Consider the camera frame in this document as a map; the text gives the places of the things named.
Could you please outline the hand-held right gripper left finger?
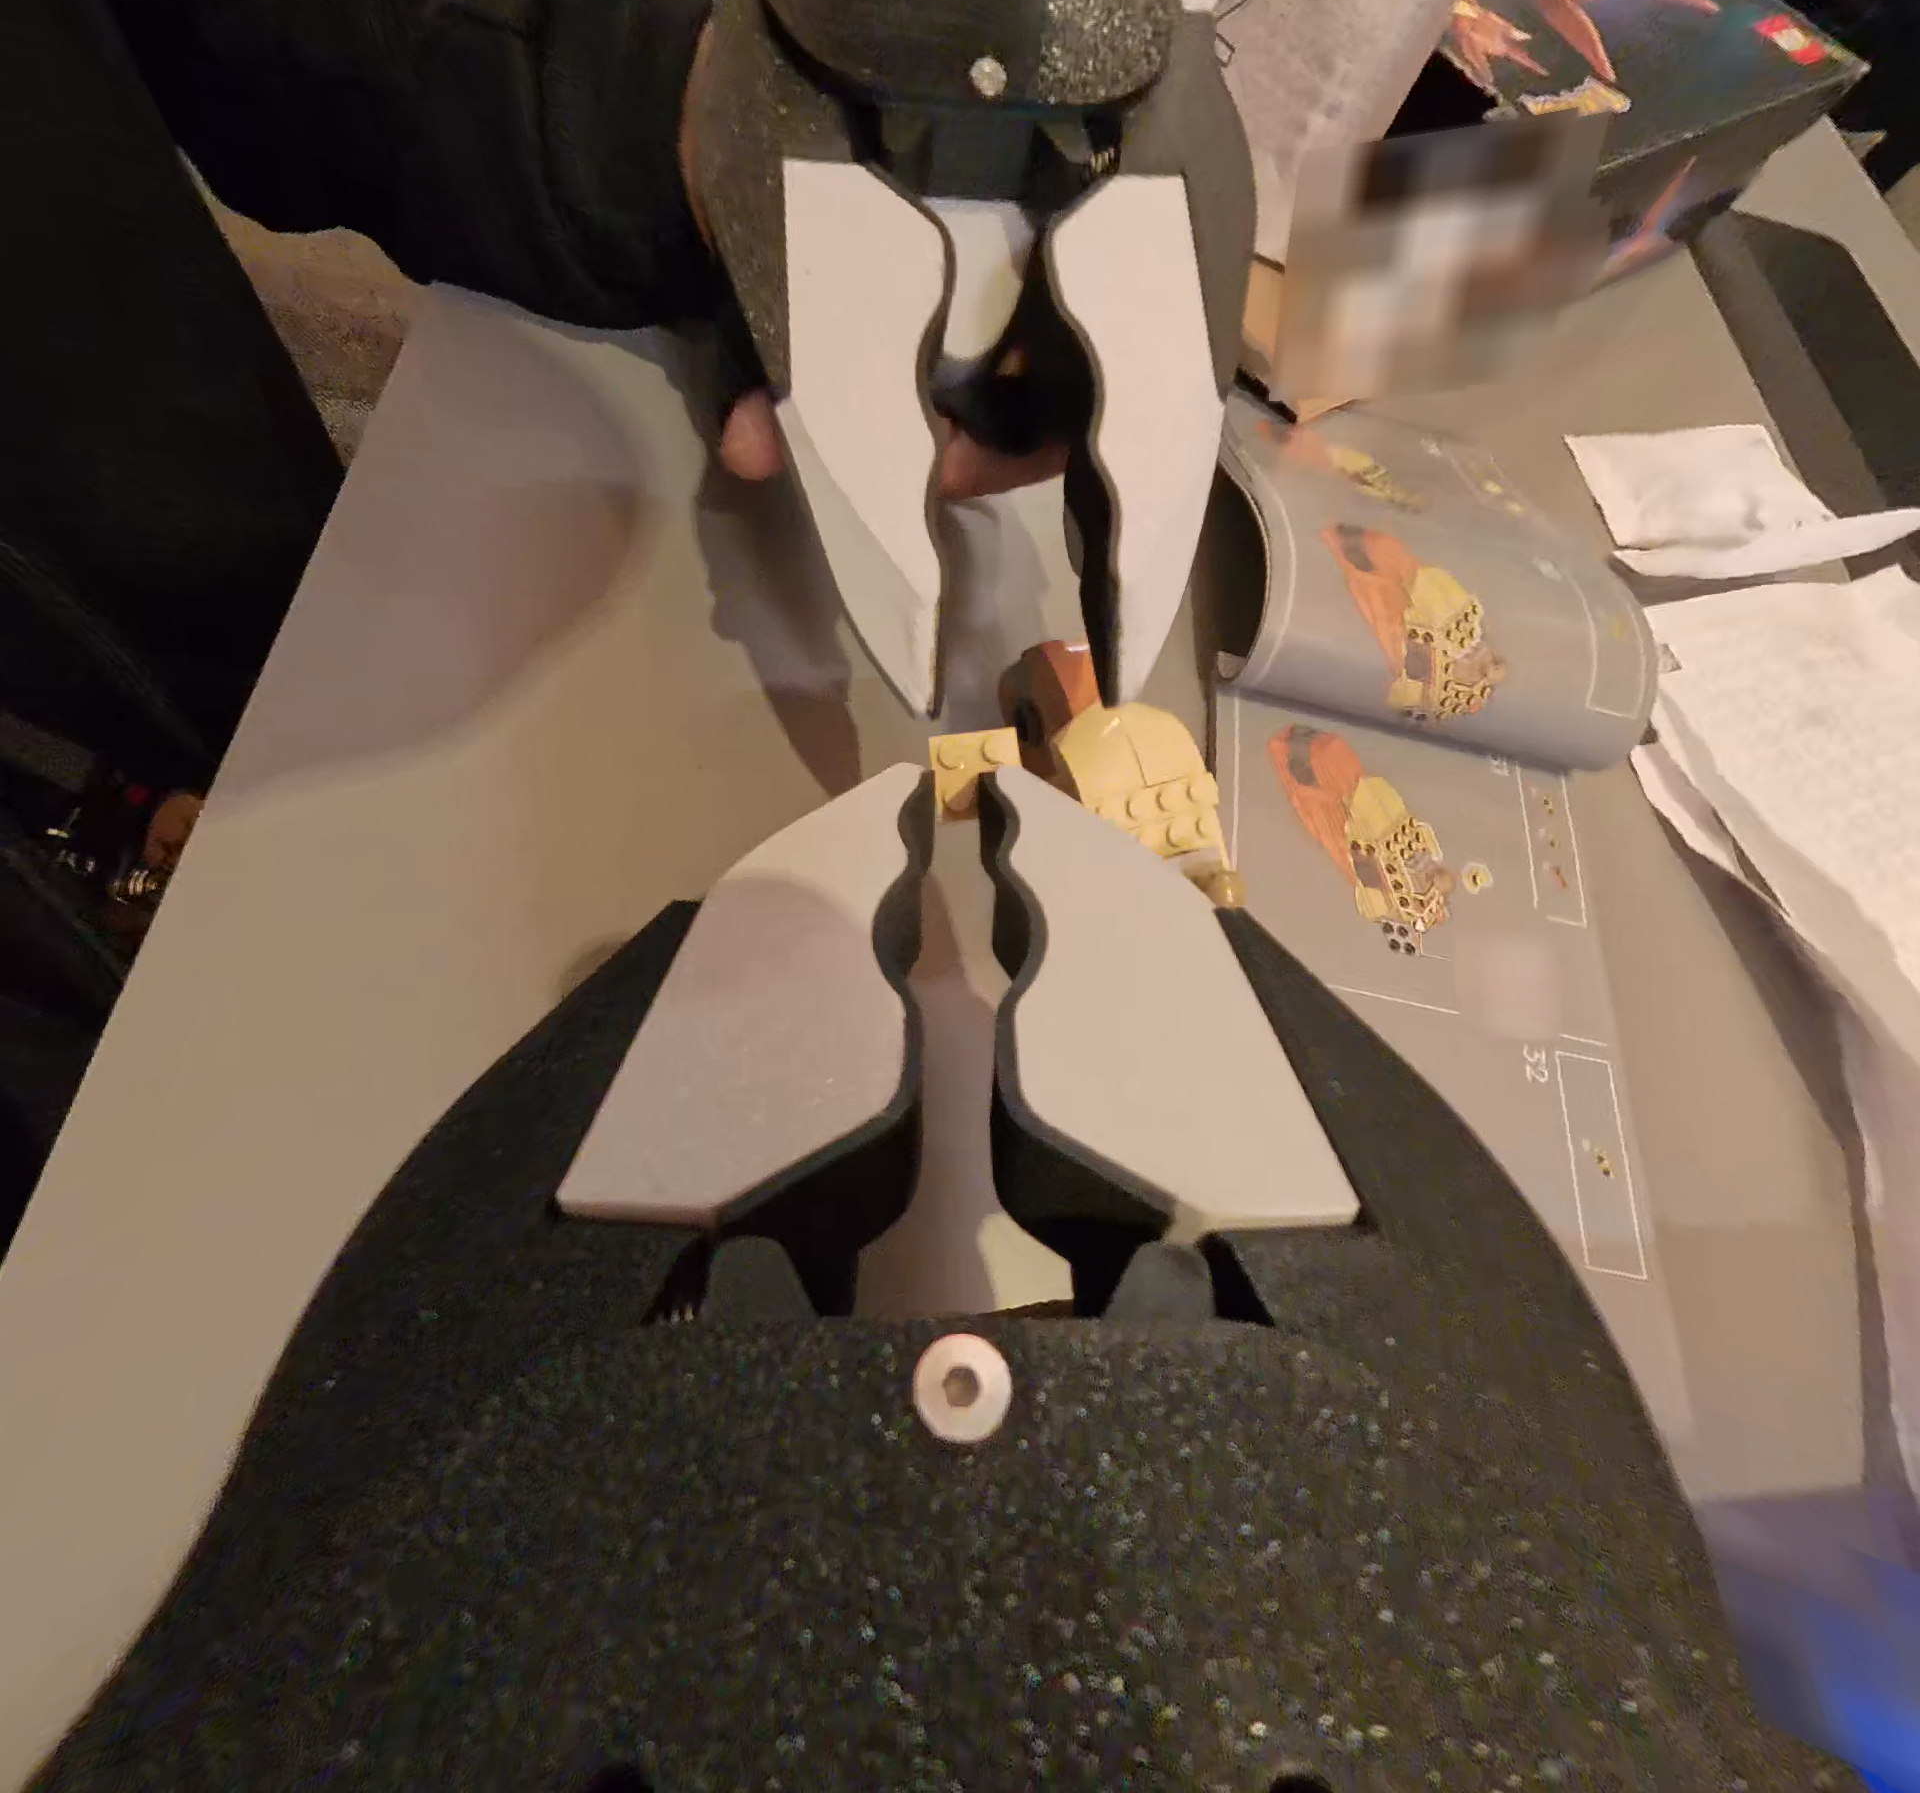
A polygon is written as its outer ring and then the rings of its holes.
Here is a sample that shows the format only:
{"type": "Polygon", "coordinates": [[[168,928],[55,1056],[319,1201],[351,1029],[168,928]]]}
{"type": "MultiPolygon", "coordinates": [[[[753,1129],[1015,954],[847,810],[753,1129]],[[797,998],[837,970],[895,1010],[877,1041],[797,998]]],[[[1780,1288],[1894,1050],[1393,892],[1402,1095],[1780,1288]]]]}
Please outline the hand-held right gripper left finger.
{"type": "Polygon", "coordinates": [[[742,1224],[904,1129],[920,1097],[932,777],[895,765],[701,901],[557,1191],[563,1213],[742,1224]]]}

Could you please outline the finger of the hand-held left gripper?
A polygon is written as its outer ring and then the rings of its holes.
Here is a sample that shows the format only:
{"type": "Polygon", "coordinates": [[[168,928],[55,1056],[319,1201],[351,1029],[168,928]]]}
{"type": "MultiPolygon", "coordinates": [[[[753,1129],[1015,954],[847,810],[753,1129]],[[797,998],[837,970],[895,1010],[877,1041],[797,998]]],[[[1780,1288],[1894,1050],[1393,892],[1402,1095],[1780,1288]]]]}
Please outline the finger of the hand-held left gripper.
{"type": "Polygon", "coordinates": [[[1101,180],[1044,239],[1091,379],[1069,462],[1083,619],[1106,704],[1141,700],[1189,591],[1216,464],[1216,368],[1180,175],[1101,180]]]}
{"type": "Polygon", "coordinates": [[[948,236],[859,161],[793,155],[780,194],[780,437],[847,619],[900,703],[930,718],[944,560],[928,383],[948,316],[948,236]]]}

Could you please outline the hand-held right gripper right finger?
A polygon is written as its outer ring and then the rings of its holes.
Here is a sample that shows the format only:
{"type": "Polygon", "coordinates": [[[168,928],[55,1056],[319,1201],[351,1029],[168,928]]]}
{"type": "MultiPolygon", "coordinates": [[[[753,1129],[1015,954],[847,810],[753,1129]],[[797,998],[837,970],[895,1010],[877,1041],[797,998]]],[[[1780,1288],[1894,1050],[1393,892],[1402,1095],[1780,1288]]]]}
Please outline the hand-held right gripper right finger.
{"type": "Polygon", "coordinates": [[[1029,1231],[1347,1227],[1360,1203],[1223,913],[1024,770],[980,784],[994,885],[997,1191],[1029,1231]]]}

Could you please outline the tan and brown brick model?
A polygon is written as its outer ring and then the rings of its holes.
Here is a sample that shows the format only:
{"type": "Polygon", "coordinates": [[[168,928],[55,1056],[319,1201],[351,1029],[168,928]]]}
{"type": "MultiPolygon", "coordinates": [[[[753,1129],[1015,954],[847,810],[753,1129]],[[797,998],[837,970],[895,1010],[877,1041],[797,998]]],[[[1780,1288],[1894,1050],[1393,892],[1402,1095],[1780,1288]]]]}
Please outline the tan and brown brick model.
{"type": "Polygon", "coordinates": [[[1057,639],[1002,673],[999,706],[1029,772],[1176,867],[1219,908],[1245,905],[1219,781],[1176,715],[1138,700],[1106,704],[1093,651],[1057,639]]]}

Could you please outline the grey instruction booklet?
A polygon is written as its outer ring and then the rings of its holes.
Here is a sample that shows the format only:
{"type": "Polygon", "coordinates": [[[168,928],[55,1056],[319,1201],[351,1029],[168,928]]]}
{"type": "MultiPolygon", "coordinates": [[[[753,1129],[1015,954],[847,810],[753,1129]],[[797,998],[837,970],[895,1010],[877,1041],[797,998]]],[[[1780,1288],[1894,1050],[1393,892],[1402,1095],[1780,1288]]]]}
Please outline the grey instruction booklet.
{"type": "Polygon", "coordinates": [[[1656,649],[1486,453],[1239,390],[1213,515],[1223,820],[1260,924],[1411,1063],[1599,1279],[1656,1245],[1575,777],[1656,649]]]}

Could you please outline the small tan plate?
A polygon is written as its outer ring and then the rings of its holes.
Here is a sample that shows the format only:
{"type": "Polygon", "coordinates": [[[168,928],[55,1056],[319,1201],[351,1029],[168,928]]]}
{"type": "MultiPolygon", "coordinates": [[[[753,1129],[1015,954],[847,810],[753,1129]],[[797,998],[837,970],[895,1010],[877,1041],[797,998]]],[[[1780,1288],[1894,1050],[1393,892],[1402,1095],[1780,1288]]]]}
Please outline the small tan plate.
{"type": "Polygon", "coordinates": [[[984,777],[1020,770],[1024,762],[1020,733],[1013,725],[934,735],[926,756],[942,820],[971,820],[978,813],[984,777]]]}

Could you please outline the blue storage bin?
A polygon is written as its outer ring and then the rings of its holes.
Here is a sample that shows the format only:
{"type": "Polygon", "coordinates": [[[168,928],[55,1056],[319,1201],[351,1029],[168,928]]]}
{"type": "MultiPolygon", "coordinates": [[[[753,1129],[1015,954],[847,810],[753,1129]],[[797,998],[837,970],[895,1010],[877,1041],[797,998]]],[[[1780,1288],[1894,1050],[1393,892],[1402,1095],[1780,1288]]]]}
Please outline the blue storage bin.
{"type": "Polygon", "coordinates": [[[1915,1791],[1915,1503],[1864,1488],[1723,1499],[1698,1521],[1757,1706],[1869,1788],[1915,1791]]]}

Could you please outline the person's left forearm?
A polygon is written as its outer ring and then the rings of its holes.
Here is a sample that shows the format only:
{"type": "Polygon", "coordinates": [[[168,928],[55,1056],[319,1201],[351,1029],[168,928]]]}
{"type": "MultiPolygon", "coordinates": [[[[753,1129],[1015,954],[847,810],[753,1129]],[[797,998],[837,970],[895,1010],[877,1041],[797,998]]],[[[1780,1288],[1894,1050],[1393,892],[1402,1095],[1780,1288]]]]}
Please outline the person's left forearm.
{"type": "Polygon", "coordinates": [[[715,0],[99,0],[222,204],[590,327],[732,297],[685,159],[715,0]]]}

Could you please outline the grey desk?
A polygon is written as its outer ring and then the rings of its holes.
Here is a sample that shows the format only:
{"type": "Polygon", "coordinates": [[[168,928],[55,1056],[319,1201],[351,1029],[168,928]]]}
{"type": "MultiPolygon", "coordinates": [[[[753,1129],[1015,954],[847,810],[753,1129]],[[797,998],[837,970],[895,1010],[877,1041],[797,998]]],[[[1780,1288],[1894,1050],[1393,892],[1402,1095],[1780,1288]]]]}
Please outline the grey desk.
{"type": "MultiPolygon", "coordinates": [[[[668,901],[916,762],[695,359],[424,291],[4,1259],[4,1788],[167,1596],[332,1261],[668,901]]],[[[1903,1475],[1827,996],[1632,772],[1576,781],[1695,1499],[1903,1475]]]]}

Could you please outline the person's left hand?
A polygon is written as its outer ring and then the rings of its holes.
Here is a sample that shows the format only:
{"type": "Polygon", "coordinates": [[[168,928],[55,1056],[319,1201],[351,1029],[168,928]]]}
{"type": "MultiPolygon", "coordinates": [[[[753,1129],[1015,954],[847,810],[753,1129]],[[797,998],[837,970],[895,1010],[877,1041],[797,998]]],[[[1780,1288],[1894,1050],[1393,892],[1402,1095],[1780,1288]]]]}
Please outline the person's left hand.
{"type": "MultiPolygon", "coordinates": [[[[1040,483],[1067,472],[1071,445],[1049,440],[1029,452],[1008,452],[980,442],[958,422],[937,416],[939,495],[973,500],[1026,483],[1040,483]]],[[[738,395],[725,416],[717,440],[720,465],[745,482],[768,482],[787,465],[776,399],[766,387],[738,395]]]]}

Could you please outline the brown cardboard piece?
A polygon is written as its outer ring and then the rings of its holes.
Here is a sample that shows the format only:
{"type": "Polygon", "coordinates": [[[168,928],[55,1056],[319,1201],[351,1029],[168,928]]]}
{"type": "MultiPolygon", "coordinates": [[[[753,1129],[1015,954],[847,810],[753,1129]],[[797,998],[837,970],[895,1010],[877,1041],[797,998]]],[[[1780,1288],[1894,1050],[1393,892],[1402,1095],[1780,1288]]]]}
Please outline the brown cardboard piece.
{"type": "Polygon", "coordinates": [[[1254,256],[1243,304],[1239,379],[1288,419],[1317,419],[1352,403],[1350,394],[1309,394],[1280,385],[1285,339],[1285,267],[1254,256]]]}

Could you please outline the torn white paper bag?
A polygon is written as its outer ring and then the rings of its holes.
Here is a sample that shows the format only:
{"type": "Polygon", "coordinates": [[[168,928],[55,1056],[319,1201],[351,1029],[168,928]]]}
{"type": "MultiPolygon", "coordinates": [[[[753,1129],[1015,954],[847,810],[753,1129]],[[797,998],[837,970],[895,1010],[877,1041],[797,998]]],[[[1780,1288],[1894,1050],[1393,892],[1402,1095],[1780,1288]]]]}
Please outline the torn white paper bag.
{"type": "Polygon", "coordinates": [[[1916,508],[1837,514],[1761,424],[1564,442],[1614,537],[1614,560],[1642,578],[1785,576],[1918,532],[1916,508]]]}

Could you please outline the dark toy set box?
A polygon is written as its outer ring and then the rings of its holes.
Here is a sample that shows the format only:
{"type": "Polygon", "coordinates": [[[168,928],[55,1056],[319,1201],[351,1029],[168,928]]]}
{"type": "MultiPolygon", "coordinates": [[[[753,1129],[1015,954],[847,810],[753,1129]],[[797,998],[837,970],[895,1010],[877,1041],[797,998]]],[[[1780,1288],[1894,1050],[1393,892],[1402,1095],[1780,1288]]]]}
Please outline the dark toy set box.
{"type": "Polygon", "coordinates": [[[1492,120],[1585,114],[1606,134],[1592,192],[1601,283],[1692,242],[1866,75],[1783,0],[1456,0],[1435,50],[1492,120]]]}

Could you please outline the white circle-print paper bag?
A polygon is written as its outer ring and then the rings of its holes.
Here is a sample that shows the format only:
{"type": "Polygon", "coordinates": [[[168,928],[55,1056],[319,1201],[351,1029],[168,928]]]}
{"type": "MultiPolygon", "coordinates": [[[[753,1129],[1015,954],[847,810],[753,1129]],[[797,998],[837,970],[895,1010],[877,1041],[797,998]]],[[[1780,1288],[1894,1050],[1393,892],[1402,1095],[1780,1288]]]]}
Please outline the white circle-print paper bag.
{"type": "Polygon", "coordinates": [[[1886,1418],[1918,1475],[1918,588],[1757,582],[1648,608],[1653,723],[1837,1000],[1886,1418]]]}

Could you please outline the person's dark clothing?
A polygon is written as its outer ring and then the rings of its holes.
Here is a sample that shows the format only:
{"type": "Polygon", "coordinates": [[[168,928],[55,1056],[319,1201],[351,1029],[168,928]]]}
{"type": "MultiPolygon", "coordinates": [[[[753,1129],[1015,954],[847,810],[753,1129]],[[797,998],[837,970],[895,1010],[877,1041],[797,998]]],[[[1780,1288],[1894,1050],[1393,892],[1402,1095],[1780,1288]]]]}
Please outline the person's dark clothing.
{"type": "Polygon", "coordinates": [[[342,465],[110,0],[4,4],[4,1241],[342,465]]]}

